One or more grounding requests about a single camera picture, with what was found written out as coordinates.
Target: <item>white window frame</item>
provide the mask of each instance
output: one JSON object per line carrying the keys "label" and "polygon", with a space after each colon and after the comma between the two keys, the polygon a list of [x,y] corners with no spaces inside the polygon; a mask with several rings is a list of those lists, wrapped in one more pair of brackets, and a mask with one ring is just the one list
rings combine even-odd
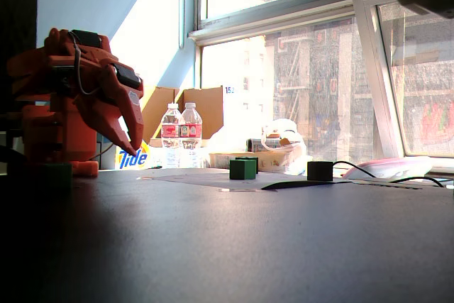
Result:
{"label": "white window frame", "polygon": [[[377,7],[397,0],[353,0],[353,7],[360,33],[366,73],[372,91],[375,116],[386,158],[416,156],[407,155],[404,149],[402,125],[399,123],[397,107],[392,89],[392,78],[387,62],[380,18]],[[451,158],[432,158],[433,171],[454,172]]]}
{"label": "white window frame", "polygon": [[[384,158],[405,155],[391,77],[383,45],[377,5],[396,0],[276,0],[217,18],[201,19],[200,1],[195,0],[195,80],[200,87],[201,59],[205,46],[264,35],[290,28],[356,17],[366,73],[372,92],[377,128]],[[434,170],[454,172],[453,159],[434,158]]]}
{"label": "white window frame", "polygon": [[266,21],[278,16],[285,16],[291,13],[300,12],[311,8],[311,4],[323,0],[275,0],[266,4],[253,6],[233,13],[227,13],[222,16],[202,18],[202,13],[208,11],[208,0],[206,0],[206,9],[201,8],[202,1],[196,0],[197,15],[195,18],[196,30],[207,30],[208,32],[224,30],[226,28],[236,28],[238,26]]}

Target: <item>black wire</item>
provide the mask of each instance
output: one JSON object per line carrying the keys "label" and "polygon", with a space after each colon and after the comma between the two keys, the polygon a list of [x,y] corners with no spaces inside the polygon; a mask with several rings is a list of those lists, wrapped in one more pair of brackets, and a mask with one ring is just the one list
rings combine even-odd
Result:
{"label": "black wire", "polygon": [[356,168],[357,170],[360,170],[361,172],[366,173],[366,174],[369,175],[370,177],[375,177],[375,175],[369,173],[367,170],[364,170],[364,169],[362,169],[361,167],[358,167],[357,165],[354,165],[354,164],[352,164],[351,162],[348,162],[348,161],[336,161],[335,163],[333,163],[333,166],[334,166],[334,165],[337,165],[338,163],[346,163],[347,165],[353,166],[353,167]]}
{"label": "black wire", "polygon": [[71,36],[72,41],[74,43],[74,49],[76,50],[76,55],[74,57],[74,68],[76,70],[76,79],[77,79],[77,84],[79,85],[79,90],[81,93],[83,93],[83,95],[92,95],[95,92],[97,92],[100,88],[96,88],[95,90],[93,90],[91,92],[86,92],[84,90],[84,88],[82,87],[82,81],[80,79],[80,49],[76,43],[77,36],[75,35],[75,33],[71,32],[71,31],[68,31],[68,34]]}
{"label": "black wire", "polygon": [[415,180],[415,179],[424,179],[424,180],[430,180],[435,182],[439,187],[445,188],[438,180],[433,179],[432,177],[406,177],[405,179],[398,179],[398,180],[392,180],[390,181],[392,184],[396,184],[398,182],[403,182],[403,181],[409,181],[409,180]]}
{"label": "black wire", "polygon": [[102,152],[96,154],[95,156],[91,157],[90,159],[88,159],[88,161],[90,160],[93,160],[101,155],[103,155],[106,151],[108,151],[109,149],[111,149],[112,147],[114,146],[114,143],[111,143],[111,145],[109,147],[107,147],[106,149],[104,149]]}

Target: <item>green cube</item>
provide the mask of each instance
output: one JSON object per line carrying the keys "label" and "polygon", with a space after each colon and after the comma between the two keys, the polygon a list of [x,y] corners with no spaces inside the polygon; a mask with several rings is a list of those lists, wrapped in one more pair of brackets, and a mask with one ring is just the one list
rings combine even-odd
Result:
{"label": "green cube", "polygon": [[236,160],[255,160],[255,174],[258,174],[258,157],[256,156],[237,156]]}
{"label": "green cube", "polygon": [[255,179],[255,160],[230,160],[230,178],[232,180]]}

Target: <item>tide logo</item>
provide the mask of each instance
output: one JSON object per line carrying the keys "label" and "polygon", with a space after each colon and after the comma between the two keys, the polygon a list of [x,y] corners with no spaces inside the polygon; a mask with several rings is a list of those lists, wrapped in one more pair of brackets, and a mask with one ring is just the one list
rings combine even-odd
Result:
{"label": "tide logo", "polygon": [[136,156],[129,155],[126,151],[117,148],[115,168],[116,169],[129,169],[129,170],[142,170],[147,168],[147,161],[150,155],[150,147],[142,141],[140,148],[137,149]]}

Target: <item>red bottle label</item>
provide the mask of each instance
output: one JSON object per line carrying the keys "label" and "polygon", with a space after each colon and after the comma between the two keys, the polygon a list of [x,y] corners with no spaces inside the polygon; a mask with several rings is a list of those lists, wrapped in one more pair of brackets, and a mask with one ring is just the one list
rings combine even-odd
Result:
{"label": "red bottle label", "polygon": [[200,123],[186,123],[179,128],[180,138],[201,138]]}
{"label": "red bottle label", "polygon": [[178,125],[176,124],[163,124],[161,126],[161,138],[177,138]]}

